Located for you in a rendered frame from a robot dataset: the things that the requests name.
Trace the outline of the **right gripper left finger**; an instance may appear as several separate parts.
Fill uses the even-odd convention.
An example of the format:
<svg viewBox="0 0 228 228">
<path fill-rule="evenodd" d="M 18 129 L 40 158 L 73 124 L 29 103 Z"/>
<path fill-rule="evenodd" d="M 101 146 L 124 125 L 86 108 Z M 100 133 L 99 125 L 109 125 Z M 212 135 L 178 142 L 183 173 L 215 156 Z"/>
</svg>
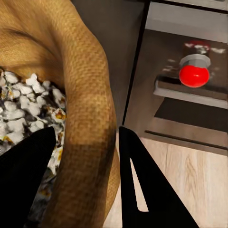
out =
<svg viewBox="0 0 228 228">
<path fill-rule="evenodd" d="M 55 132 L 34 131 L 0 156 L 0 228 L 23 228 L 57 146 Z"/>
</svg>

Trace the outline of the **popcorn bag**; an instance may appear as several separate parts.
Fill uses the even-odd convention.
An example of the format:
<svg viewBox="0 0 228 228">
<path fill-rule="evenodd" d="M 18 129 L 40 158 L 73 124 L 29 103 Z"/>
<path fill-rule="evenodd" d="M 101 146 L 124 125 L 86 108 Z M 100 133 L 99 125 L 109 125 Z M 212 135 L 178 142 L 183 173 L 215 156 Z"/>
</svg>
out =
<svg viewBox="0 0 228 228">
<path fill-rule="evenodd" d="M 103 228 L 120 185 L 116 113 L 105 51 L 71 0 L 0 0 L 0 75 L 33 74 L 66 97 L 52 195 L 27 228 Z"/>
</svg>

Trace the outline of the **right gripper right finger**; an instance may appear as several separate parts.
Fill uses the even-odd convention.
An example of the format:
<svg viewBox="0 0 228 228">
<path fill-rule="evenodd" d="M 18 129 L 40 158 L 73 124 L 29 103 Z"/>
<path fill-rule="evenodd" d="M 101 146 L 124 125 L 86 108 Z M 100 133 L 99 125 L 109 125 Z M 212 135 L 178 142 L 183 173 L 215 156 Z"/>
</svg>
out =
<svg viewBox="0 0 228 228">
<path fill-rule="evenodd" d="M 137 207 L 132 159 L 149 212 Z M 119 127 L 123 228 L 199 228 L 137 134 Z"/>
</svg>

